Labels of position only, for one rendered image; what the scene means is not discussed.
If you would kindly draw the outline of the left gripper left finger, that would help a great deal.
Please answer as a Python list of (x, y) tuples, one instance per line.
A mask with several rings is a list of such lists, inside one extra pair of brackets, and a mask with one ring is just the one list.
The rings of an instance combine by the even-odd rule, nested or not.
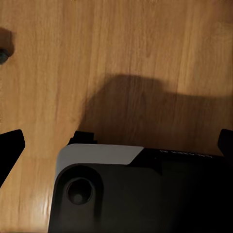
[(0, 187), (25, 148), (20, 129), (0, 134)]

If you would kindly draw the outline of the swivel chair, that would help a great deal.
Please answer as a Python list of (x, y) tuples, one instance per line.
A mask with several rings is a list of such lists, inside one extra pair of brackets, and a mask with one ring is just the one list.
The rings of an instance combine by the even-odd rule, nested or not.
[(2, 46), (0, 46), (0, 64), (5, 63), (11, 54)]

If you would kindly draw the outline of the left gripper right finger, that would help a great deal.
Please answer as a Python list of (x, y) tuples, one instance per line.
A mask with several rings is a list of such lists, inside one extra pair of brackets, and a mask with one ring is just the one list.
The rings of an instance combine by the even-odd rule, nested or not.
[(217, 146), (233, 168), (233, 131), (221, 129)]

